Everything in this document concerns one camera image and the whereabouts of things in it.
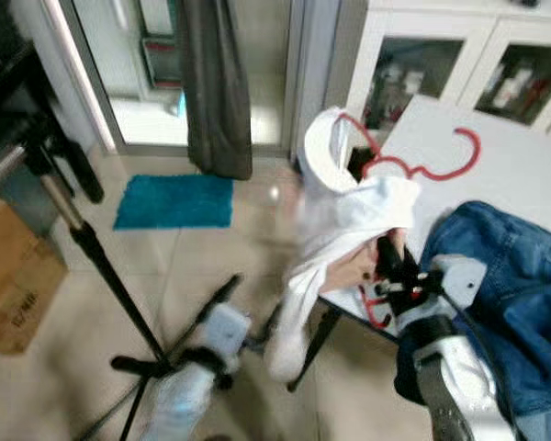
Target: black cable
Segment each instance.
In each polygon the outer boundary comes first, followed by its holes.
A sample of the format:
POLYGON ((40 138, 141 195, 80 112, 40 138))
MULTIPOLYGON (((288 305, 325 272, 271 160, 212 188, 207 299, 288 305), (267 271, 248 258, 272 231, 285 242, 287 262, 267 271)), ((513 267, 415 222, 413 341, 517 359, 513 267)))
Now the black cable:
POLYGON ((505 411, 508 414, 509 423, 512 426, 512 431, 514 432, 514 438, 517 439, 518 441, 526 441, 526 438, 524 437, 523 432, 521 432, 521 429, 516 423, 516 416, 514 415, 514 410, 512 409, 511 394, 504 381, 504 376, 502 375, 502 372, 498 367, 498 364, 496 363, 496 358, 494 357, 493 352, 489 349, 489 346, 486 345, 486 342, 481 337, 481 334, 479 332, 478 326, 476 325, 476 322, 474 321, 474 319, 472 319, 469 316, 467 312, 462 310, 455 303, 453 298, 449 294, 444 292, 443 289, 441 289, 440 295, 443 296, 444 299, 447 300, 447 302, 451 305, 451 307, 457 312, 457 314, 461 316, 463 321, 469 327, 469 331, 474 335, 474 337, 476 337, 478 346, 481 349, 481 351, 484 353, 484 356, 486 356, 486 361, 488 362, 489 368, 494 374, 496 387, 498 391, 501 393, 502 404, 504 405, 505 411))

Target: white cabinet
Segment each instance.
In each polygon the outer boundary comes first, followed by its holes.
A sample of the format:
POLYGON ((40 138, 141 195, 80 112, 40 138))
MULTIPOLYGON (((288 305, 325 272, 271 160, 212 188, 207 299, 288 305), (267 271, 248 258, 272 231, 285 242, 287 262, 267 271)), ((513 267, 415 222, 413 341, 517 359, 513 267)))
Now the white cabinet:
POLYGON ((370 0, 346 106, 391 130, 413 94, 551 127, 551 0, 370 0))

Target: gray curtain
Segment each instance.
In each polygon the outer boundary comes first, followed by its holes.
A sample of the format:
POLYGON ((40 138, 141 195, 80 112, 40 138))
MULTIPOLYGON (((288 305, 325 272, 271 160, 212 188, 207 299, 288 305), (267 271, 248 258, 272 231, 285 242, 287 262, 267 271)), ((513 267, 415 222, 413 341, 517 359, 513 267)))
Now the gray curtain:
POLYGON ((175 0, 188 156, 204 173, 249 179, 251 106, 229 0, 175 0))

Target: blue jeans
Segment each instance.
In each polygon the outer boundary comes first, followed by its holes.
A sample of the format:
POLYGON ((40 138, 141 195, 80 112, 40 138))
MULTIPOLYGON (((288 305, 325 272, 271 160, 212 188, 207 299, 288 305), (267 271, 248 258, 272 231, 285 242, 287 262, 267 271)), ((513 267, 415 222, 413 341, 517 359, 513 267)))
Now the blue jeans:
MULTIPOLYGON (((551 233, 483 202, 467 202, 431 233, 421 269, 428 270, 437 254, 464 254, 488 266, 467 311, 504 374, 514 411, 551 410, 551 233)), ((474 344, 462 321, 455 324, 474 344)), ((395 385, 421 402, 411 349, 411 342, 401 342, 395 385)))

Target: bottle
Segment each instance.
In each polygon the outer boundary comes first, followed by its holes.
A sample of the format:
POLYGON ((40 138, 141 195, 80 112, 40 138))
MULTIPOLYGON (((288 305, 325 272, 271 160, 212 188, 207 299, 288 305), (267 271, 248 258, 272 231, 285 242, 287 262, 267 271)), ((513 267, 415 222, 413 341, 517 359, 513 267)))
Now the bottle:
POLYGON ((492 100, 492 106, 500 110, 510 110, 512 103, 519 97, 533 76, 533 62, 526 58, 514 66, 510 75, 502 82, 498 93, 492 100))
POLYGON ((162 379, 152 421, 141 441, 187 441, 210 404, 215 374, 188 363, 162 379))
POLYGON ((384 73, 383 89, 379 97, 381 106, 380 128, 388 124, 392 125, 392 117, 399 111, 402 91, 400 79, 402 77, 402 68, 399 64, 392 63, 384 73))
POLYGON ((408 103, 413 96, 421 90, 422 80, 424 79, 423 71, 408 71, 404 78, 404 93, 400 100, 400 115, 406 109, 408 103))

